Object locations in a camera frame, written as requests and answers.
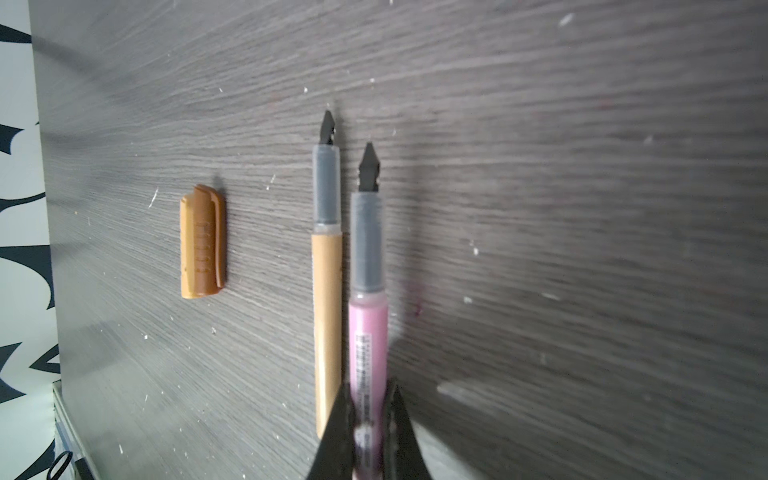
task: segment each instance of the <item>wooden surface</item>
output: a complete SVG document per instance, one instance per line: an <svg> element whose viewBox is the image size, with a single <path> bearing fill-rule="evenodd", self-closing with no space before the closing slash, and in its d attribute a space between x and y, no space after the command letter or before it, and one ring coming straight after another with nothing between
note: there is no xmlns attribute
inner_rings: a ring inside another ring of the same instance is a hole
<svg viewBox="0 0 768 480"><path fill-rule="evenodd" d="M329 105L345 226L366 141L382 161L391 371L436 478L765 478L764 5L31 0L98 470L306 474ZM230 282L187 301L198 182L227 196Z"/></svg>

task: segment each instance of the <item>pink pen barrel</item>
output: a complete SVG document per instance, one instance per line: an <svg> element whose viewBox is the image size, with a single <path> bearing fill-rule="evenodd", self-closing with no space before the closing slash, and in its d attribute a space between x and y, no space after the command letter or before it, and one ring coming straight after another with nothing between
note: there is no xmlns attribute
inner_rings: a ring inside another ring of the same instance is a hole
<svg viewBox="0 0 768 480"><path fill-rule="evenodd" d="M384 292L358 293L349 301L349 383L357 415L357 480L375 480L381 472L388 318Z"/></svg>

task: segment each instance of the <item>pen nib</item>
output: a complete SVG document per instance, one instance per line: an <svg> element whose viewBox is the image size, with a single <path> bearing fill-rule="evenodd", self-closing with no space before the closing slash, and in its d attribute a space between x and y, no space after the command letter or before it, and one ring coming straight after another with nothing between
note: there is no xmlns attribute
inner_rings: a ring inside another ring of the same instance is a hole
<svg viewBox="0 0 768 480"><path fill-rule="evenodd" d="M359 188L361 192L379 191L379 158L373 150L373 144L368 142L366 151L362 154L359 169Z"/></svg>
<svg viewBox="0 0 768 480"><path fill-rule="evenodd" d="M323 126L320 127L320 144L333 145L333 134L336 132L336 122L333 121L333 115L326 110L326 116L323 117Z"/></svg>

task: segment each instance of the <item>black and white patterned wall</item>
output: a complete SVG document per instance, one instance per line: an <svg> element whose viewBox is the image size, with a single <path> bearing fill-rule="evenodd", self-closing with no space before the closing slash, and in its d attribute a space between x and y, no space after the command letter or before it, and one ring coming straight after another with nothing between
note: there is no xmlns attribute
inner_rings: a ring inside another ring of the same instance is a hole
<svg viewBox="0 0 768 480"><path fill-rule="evenodd" d="M0 478L45 478L59 379L27 0L0 0Z"/></svg>

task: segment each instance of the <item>black object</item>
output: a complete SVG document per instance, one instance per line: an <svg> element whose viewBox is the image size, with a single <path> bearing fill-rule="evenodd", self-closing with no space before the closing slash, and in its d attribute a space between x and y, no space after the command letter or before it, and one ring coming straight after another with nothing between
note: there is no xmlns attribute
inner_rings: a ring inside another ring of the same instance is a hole
<svg viewBox="0 0 768 480"><path fill-rule="evenodd" d="M45 451L35 460L32 465L28 466L15 480L29 480L32 477L36 477L38 474L45 472L48 466L53 462L54 458L54 444L55 440L51 440L51 444L45 449Z"/></svg>
<svg viewBox="0 0 768 480"><path fill-rule="evenodd" d="M0 198L0 212L5 210L6 208L15 207L16 205L28 204L29 202L40 200L43 197L45 197L45 192L41 194L33 195L31 197L17 198L14 200L6 200L5 198Z"/></svg>
<svg viewBox="0 0 768 480"><path fill-rule="evenodd" d="M58 355L58 343L56 345L53 345L49 351L46 353L43 353L42 356L35 360L34 363L32 363L29 368L33 370L40 370L41 372L48 372L48 373L61 373L61 364L60 363L51 363L51 360L56 358Z"/></svg>
<svg viewBox="0 0 768 480"><path fill-rule="evenodd" d="M59 460L62 458L67 457L66 460L64 460L64 464L59 467L59 469L56 471L56 473L53 473L53 468L56 466ZM46 480L58 480L65 472L67 467L69 466L69 462L72 461L72 452L69 450L64 450L62 453L58 454L58 457L51 463L51 467L48 469L48 473L45 474Z"/></svg>
<svg viewBox="0 0 768 480"><path fill-rule="evenodd" d="M8 125L0 125L0 151L4 154L11 154L11 141L13 137L23 128L10 127Z"/></svg>
<svg viewBox="0 0 768 480"><path fill-rule="evenodd" d="M51 301L48 308L56 306L53 291L53 271L51 270L50 245L24 245L21 247L0 247L0 258L5 258L19 265L33 269L42 276L51 289Z"/></svg>
<svg viewBox="0 0 768 480"><path fill-rule="evenodd" d="M85 458L80 458L74 463L74 477L77 480L94 480L94 476L91 473L91 468L88 466L88 462Z"/></svg>
<svg viewBox="0 0 768 480"><path fill-rule="evenodd" d="M32 43L32 37L29 33L24 33L15 28L0 25L0 41L7 41L9 43Z"/></svg>
<svg viewBox="0 0 768 480"><path fill-rule="evenodd" d="M359 186L358 191L361 192L378 192L379 191L379 169L381 164L379 163L379 157L376 156L376 151L373 150L373 144L368 142L366 145L366 151L362 154L362 161L360 162L359 170Z"/></svg>
<svg viewBox="0 0 768 480"><path fill-rule="evenodd" d="M333 120L331 112L326 110L323 117L323 124L320 125L320 144L333 145L333 134L336 133L336 122Z"/></svg>
<svg viewBox="0 0 768 480"><path fill-rule="evenodd" d="M387 382L384 397L383 480L432 480L397 381ZM339 387L326 431L306 480L350 480L355 467L355 406L349 383Z"/></svg>

